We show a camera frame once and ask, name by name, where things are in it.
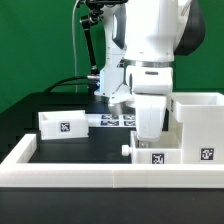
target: black table surface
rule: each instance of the black table surface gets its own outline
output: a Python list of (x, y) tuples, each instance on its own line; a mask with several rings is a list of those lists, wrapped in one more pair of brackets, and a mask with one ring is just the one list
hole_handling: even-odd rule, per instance
[[(86, 94), (28, 95), (0, 114), (0, 160), (24, 134), (39, 134), (38, 112), (77, 109), (109, 113), (107, 104)], [(40, 141), (30, 162), (130, 163), (121, 156), (130, 129), (90, 128), (89, 134), (88, 139)], [(1, 224), (223, 224), (223, 209), (223, 189), (0, 188)]]

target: green backdrop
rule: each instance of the green backdrop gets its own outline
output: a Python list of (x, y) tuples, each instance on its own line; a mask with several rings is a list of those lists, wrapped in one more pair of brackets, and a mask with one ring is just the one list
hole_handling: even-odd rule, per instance
[[(206, 19), (206, 38), (197, 52), (176, 58), (174, 91), (222, 92), (224, 1), (199, 2)], [(74, 3), (75, 0), (0, 0), (0, 112), (29, 93), (43, 91), (56, 81), (74, 76)], [(79, 25), (79, 18), (86, 11), (82, 6), (76, 13), (78, 75), (89, 72), (86, 43)], [(91, 32), (97, 63), (102, 67), (102, 25)]]

